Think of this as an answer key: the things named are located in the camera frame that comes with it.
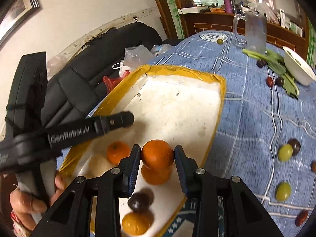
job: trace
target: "blue tablecloth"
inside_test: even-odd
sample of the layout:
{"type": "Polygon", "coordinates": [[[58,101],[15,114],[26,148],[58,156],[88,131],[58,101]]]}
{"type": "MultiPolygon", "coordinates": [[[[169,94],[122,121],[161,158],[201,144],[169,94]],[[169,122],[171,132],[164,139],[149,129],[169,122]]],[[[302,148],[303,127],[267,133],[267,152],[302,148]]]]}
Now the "blue tablecloth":
{"type": "MultiPolygon", "coordinates": [[[[277,76],[268,67],[260,69],[256,60],[241,53],[231,32],[223,44],[205,41],[200,32],[154,58],[152,65],[181,65],[225,77],[227,92],[220,125],[217,129],[205,169],[213,175],[240,176],[262,202],[283,235],[294,237],[301,227],[294,222],[306,209],[311,214],[316,205],[316,173],[310,164],[316,160],[316,83],[298,85],[299,99],[289,97],[283,88],[269,88],[265,79],[277,76]],[[300,153],[288,162],[280,162],[278,149],[290,138],[301,143],[300,153]],[[277,202],[275,191],[282,182],[291,185],[291,196],[277,202]]],[[[284,55],[271,44],[267,48],[284,55]]],[[[164,236],[172,236],[181,225],[164,236]]]]}

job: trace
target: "metal screw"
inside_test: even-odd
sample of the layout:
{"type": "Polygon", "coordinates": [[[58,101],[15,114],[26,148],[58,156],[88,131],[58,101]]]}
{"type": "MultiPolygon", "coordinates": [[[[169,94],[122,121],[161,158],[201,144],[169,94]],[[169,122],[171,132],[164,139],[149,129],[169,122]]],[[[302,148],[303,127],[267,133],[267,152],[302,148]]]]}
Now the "metal screw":
{"type": "Polygon", "coordinates": [[[78,176],[76,178],[76,183],[82,183],[84,181],[84,177],[83,176],[78,176]]]}
{"type": "Polygon", "coordinates": [[[205,170],[202,169],[202,168],[198,168],[195,172],[196,172],[197,174],[199,174],[199,175],[204,175],[204,174],[205,174],[205,170]]]}
{"type": "Polygon", "coordinates": [[[234,176],[232,177],[232,181],[233,181],[234,183],[239,183],[239,182],[240,182],[240,177],[237,176],[237,175],[234,175],[234,176]]]}
{"type": "Polygon", "coordinates": [[[118,173],[120,173],[121,172],[121,170],[118,168],[118,167],[115,167],[115,168],[113,168],[112,170],[111,170],[111,173],[113,174],[113,175],[117,175],[118,173]]]}

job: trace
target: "glass jug handle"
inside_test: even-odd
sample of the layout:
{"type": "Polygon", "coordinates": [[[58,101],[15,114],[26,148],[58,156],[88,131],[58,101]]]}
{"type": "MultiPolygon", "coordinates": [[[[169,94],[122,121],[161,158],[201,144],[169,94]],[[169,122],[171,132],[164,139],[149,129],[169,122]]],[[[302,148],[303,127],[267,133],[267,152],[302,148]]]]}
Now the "glass jug handle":
{"type": "Polygon", "coordinates": [[[235,37],[238,41],[238,45],[239,47],[245,48],[246,47],[246,40],[241,39],[238,35],[237,32],[237,25],[238,25],[238,20],[246,20],[246,16],[245,15],[241,15],[241,14],[235,14],[234,20],[233,20],[233,29],[234,29],[234,34],[235,37]]]}

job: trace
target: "picture frame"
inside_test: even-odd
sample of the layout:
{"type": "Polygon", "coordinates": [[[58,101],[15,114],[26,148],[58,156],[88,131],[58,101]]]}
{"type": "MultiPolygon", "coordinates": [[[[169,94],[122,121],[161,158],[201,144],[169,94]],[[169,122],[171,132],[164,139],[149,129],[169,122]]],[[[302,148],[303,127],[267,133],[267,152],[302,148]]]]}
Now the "picture frame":
{"type": "Polygon", "coordinates": [[[39,8],[37,0],[15,0],[0,23],[0,47],[12,31],[39,8]]]}

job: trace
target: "black leather sofa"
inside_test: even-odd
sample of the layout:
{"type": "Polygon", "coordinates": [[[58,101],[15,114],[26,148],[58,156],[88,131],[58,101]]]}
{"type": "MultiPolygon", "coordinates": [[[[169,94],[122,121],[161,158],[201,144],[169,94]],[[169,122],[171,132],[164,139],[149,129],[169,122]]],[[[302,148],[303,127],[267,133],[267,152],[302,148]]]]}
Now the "black leather sofa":
{"type": "Polygon", "coordinates": [[[45,105],[41,112],[44,127],[85,118],[106,96],[102,82],[104,76],[116,78],[119,70],[112,65],[125,55],[124,48],[144,45],[148,50],[154,45],[177,45],[181,39],[162,42],[157,31],[143,23],[131,23],[112,28],[90,42],[47,85],[45,105]]]}

